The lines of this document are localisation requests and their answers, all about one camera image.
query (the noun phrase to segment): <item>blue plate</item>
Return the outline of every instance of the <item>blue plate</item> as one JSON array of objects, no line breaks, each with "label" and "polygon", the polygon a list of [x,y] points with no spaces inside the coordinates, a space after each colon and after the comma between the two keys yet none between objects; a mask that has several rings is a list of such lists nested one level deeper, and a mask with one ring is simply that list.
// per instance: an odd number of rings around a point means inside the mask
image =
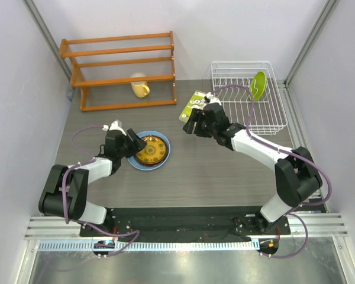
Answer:
[{"label": "blue plate", "polygon": [[166,136],[164,136],[162,133],[159,133],[157,131],[143,131],[141,133],[138,133],[137,135],[140,138],[143,138],[145,136],[150,136],[150,135],[154,135],[154,136],[162,138],[163,141],[167,143],[168,154],[167,154],[167,157],[160,164],[156,164],[155,166],[152,166],[152,167],[147,167],[147,166],[144,166],[143,164],[139,164],[139,162],[137,162],[137,160],[134,157],[130,157],[128,159],[130,165],[132,165],[133,167],[135,167],[138,170],[155,170],[158,167],[161,167],[167,161],[168,157],[170,156],[170,153],[171,153],[170,141],[168,141]]}]

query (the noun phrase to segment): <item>lime green plate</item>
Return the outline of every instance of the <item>lime green plate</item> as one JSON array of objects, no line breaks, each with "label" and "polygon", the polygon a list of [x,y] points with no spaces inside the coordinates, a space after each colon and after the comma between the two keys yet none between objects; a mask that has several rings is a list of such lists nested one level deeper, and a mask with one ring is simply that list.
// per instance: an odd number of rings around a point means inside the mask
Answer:
[{"label": "lime green plate", "polygon": [[254,95],[254,100],[257,101],[263,95],[267,86],[267,76],[265,72],[258,72],[250,84],[250,91]]}]

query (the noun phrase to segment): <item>green book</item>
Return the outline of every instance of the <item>green book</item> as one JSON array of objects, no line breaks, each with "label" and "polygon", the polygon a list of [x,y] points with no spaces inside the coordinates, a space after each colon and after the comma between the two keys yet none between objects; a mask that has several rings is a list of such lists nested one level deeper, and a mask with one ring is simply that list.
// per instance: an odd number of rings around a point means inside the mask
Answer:
[{"label": "green book", "polygon": [[206,93],[196,91],[193,96],[189,99],[188,103],[185,105],[182,113],[179,115],[179,120],[183,122],[187,122],[189,116],[192,112],[192,107],[202,108],[204,105],[204,97]]}]

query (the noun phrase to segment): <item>wooden shelf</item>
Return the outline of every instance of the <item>wooden shelf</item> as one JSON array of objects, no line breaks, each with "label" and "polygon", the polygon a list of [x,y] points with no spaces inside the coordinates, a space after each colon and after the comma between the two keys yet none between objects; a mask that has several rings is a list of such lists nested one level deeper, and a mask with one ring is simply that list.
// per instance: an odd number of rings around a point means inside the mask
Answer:
[{"label": "wooden shelf", "polygon": [[[120,40],[136,40],[144,38],[158,38],[158,37],[169,37],[170,44],[158,45],[158,46],[143,46],[143,47],[127,47],[123,49],[105,49],[105,50],[88,50],[88,51],[71,51],[71,44],[87,44],[87,43],[100,43],[106,41],[120,41]],[[171,56],[169,57],[157,57],[157,58],[145,58],[145,59],[132,59],[132,60],[118,60],[118,61],[107,61],[107,62],[94,62],[94,63],[78,63],[75,57],[80,56],[97,56],[105,54],[119,54],[119,53],[134,53],[134,52],[145,52],[145,51],[156,51],[156,50],[170,50]],[[176,105],[176,89],[175,89],[175,60],[173,57],[174,42],[173,33],[161,33],[161,34],[142,34],[142,35],[128,35],[121,37],[105,37],[105,38],[89,38],[83,40],[66,40],[63,39],[60,43],[59,54],[61,58],[69,58],[73,66],[73,72],[71,75],[70,84],[73,87],[80,87],[81,99],[80,99],[80,110],[81,111],[100,111],[106,109],[123,109],[123,108],[139,108],[139,107],[155,107],[158,105]],[[100,67],[100,66],[111,66],[111,65],[121,65],[121,64],[137,64],[137,63],[152,63],[152,62],[163,62],[171,61],[171,74],[166,75],[155,75],[146,76],[139,78],[120,78],[120,79],[106,79],[106,80],[85,80],[81,69],[86,67]],[[172,81],[173,88],[173,100],[169,101],[157,101],[157,102],[139,102],[132,104],[117,104],[117,105],[98,105],[98,106],[86,106],[86,101],[88,97],[89,87],[97,86],[111,86],[111,85],[122,85],[137,81],[148,81],[148,82],[158,82],[158,81]]]}]

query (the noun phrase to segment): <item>white wire dish rack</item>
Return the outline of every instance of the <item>white wire dish rack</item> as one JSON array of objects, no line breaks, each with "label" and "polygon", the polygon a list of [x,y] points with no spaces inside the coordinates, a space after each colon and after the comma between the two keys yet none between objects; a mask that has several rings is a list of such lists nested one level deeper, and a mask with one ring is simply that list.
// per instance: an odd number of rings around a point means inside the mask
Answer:
[{"label": "white wire dish rack", "polygon": [[[256,73],[263,71],[267,76],[267,86],[262,97],[255,102],[255,112],[250,130],[258,135],[275,135],[287,125],[282,100],[275,74],[269,62],[213,62],[213,89],[227,85],[250,87]],[[245,90],[223,89],[215,94],[220,99],[231,123],[245,124],[251,111],[251,100]]]}]

